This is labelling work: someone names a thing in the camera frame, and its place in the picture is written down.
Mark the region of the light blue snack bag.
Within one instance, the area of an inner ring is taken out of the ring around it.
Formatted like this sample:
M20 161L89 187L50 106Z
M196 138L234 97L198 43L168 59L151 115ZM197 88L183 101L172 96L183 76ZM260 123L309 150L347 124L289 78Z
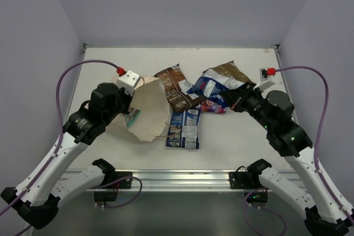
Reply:
M254 83L233 61L212 67L203 72L203 77L209 77L226 88L235 89L244 83Z

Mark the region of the dark blue snack packet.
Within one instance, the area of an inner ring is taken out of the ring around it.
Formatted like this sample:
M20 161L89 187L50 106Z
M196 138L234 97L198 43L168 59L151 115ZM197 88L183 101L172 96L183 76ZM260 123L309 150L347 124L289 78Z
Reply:
M244 82L236 80L232 76L229 77L226 74L219 74L209 68L197 79L195 84L187 90L187 93L194 93L220 105L222 108L226 108L228 105L220 93L237 89L243 84Z

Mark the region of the purple pink candy bag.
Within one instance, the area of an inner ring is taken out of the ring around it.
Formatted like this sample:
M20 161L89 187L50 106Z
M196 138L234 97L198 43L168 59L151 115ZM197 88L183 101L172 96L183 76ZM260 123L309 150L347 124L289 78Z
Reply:
M225 114L226 110L223 108L221 105L210 101L208 99L202 101L196 106L197 109L199 109L202 112L210 112L210 113L216 113L216 114Z

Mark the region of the green snack packet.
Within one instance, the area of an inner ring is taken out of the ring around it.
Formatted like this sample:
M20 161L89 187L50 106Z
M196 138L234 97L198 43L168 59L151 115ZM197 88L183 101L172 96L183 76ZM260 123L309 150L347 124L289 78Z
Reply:
M136 108L129 108L128 113L124 115L124 121L127 128L131 127L134 121L140 114L140 110Z

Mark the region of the beige paper bag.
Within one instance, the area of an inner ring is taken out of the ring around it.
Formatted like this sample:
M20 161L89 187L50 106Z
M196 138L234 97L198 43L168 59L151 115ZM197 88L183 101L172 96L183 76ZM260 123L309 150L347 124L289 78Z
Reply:
M150 142L154 139L167 138L171 105L165 96L163 82L159 78L141 76L130 108L140 110L131 127L127 128L124 114L120 114L106 130L134 141Z

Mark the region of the brown kettle chips bag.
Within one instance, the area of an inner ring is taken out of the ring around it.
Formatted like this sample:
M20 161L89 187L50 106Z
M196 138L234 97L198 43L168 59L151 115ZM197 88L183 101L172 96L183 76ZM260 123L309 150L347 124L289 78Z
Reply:
M176 113L195 107L205 100L204 96L188 93L193 85L186 79L179 64L157 72L154 77L163 82L165 96Z

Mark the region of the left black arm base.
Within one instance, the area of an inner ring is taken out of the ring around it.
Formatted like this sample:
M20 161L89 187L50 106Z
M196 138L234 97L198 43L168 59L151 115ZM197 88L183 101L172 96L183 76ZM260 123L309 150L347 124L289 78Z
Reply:
M94 202L96 204L103 204L103 205L107 205L108 203L115 202L116 200L118 200L119 202L123 202L123 198L120 194L120 190L128 190L131 188L131 184L132 184L131 176L132 176L132 172L129 171L115 171L108 174L103 179L102 183L99 186L107 185L123 177L124 179L110 186L95 190L93 193Z

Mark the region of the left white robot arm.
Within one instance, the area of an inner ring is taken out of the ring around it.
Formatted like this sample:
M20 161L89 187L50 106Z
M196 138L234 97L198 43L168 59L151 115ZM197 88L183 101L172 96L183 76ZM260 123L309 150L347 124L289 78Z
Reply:
M36 169L16 187L6 187L1 198L31 227L42 229L67 201L89 188L112 186L115 168L104 159L95 160L71 179L60 178L119 114L128 112L133 95L132 85L99 84L91 98L68 118L57 142Z

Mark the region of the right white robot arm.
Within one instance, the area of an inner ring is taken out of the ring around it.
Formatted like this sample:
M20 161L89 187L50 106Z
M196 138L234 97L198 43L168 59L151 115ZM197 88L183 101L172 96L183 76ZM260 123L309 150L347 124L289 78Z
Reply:
M272 90L263 97L260 89L246 83L221 92L221 97L231 110L248 113L266 130L271 147L290 164L306 189L294 185L264 159L246 168L247 183L275 192L301 215L311 235L346 235L353 225L353 205L331 180L323 183L328 175L315 158L307 133L292 119L294 105L289 96Z

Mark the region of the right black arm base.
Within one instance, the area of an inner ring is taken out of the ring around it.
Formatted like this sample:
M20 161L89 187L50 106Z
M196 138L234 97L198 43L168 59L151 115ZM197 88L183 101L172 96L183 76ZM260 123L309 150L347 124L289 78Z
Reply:
M256 180L256 177L248 172L245 166L240 166L235 171L229 172L228 180L231 189L243 190L246 202L251 206L264 207L268 202L268 191L266 189L247 195L251 190L262 186Z

